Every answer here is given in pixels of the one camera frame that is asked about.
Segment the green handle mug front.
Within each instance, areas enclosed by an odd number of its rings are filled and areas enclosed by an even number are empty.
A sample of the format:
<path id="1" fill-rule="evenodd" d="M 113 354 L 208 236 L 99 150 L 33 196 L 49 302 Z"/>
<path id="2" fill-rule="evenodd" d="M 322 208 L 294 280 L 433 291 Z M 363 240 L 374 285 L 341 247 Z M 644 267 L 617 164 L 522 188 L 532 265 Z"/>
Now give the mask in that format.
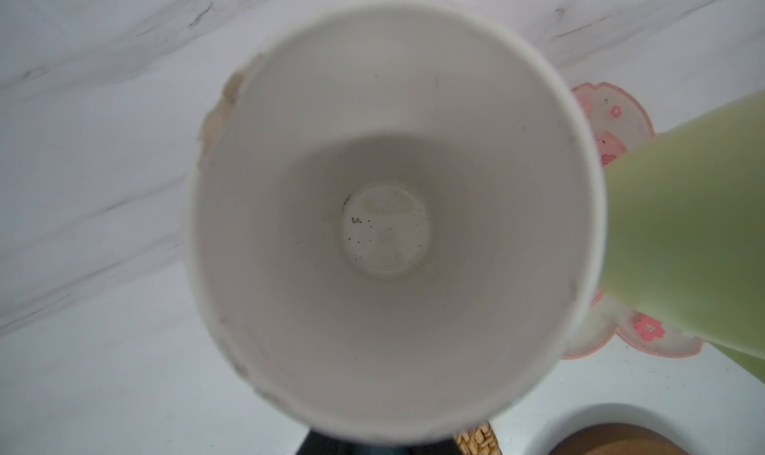
<path id="1" fill-rule="evenodd" d="M 605 169 L 601 289 L 764 375 L 764 96 L 656 136 Z"/>

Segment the blue mug back row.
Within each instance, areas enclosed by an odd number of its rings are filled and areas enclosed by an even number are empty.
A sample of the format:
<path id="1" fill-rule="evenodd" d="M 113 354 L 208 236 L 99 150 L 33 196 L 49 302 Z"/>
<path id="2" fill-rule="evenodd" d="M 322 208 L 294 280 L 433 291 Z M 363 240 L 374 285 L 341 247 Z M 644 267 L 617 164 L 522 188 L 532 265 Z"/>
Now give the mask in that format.
<path id="1" fill-rule="evenodd" d="M 253 391 L 311 429 L 440 441 L 561 359 L 607 208 L 569 86 L 453 5 L 362 0 L 262 43 L 200 132 L 185 253 Z"/>

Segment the brown wooden round coaster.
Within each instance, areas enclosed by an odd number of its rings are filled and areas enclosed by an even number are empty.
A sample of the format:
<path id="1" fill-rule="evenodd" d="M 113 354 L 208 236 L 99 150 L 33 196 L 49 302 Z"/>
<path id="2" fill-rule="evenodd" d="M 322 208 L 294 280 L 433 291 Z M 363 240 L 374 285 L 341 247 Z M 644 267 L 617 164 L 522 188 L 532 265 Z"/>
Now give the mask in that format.
<path id="1" fill-rule="evenodd" d="M 583 428 L 558 443 L 550 455 L 689 455 L 677 443 L 637 425 L 607 423 Z"/>

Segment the woven rattan round coaster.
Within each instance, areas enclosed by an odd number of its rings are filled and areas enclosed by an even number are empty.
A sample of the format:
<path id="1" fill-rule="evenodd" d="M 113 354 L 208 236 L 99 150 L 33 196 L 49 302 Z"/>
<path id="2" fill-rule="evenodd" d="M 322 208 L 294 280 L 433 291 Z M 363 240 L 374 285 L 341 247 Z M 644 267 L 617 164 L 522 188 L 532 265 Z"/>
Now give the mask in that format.
<path id="1" fill-rule="evenodd" d="M 454 435 L 454 441 L 464 455 L 502 455 L 499 441 L 489 422 Z"/>

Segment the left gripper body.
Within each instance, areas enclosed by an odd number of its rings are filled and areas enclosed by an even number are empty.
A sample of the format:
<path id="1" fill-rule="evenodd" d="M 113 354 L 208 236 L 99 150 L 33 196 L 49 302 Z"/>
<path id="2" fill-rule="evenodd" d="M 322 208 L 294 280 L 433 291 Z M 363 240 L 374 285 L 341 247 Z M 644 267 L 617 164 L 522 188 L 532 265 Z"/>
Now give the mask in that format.
<path id="1" fill-rule="evenodd" d="M 310 431 L 296 455 L 462 455 L 454 439 L 416 445 L 374 445 Z"/>

